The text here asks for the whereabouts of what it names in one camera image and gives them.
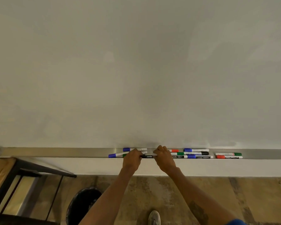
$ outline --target floor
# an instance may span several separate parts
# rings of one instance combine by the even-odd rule
[[[114,179],[115,176],[63,177],[48,220],[66,224],[67,207],[80,189],[96,186],[104,192]],[[281,225],[281,178],[189,179],[246,223]],[[43,181],[29,212],[31,218],[42,220],[46,219],[60,176],[49,175]],[[162,224],[199,224],[169,177],[132,177],[115,224],[147,224],[153,209],[160,213]]]

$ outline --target whiteboard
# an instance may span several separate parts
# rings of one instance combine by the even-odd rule
[[[281,0],[0,0],[0,146],[281,149]]]

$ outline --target trash bin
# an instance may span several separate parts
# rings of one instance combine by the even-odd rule
[[[94,187],[80,190],[68,207],[67,225],[78,225],[101,195],[102,193]]]

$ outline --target person's right hand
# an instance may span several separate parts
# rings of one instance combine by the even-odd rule
[[[169,175],[169,173],[176,168],[176,164],[170,151],[168,151],[166,146],[162,147],[159,145],[153,152],[157,154],[154,158],[159,168]]]

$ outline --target shoe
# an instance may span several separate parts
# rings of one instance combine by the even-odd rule
[[[149,215],[148,225],[160,225],[160,215],[158,211],[152,211]]]

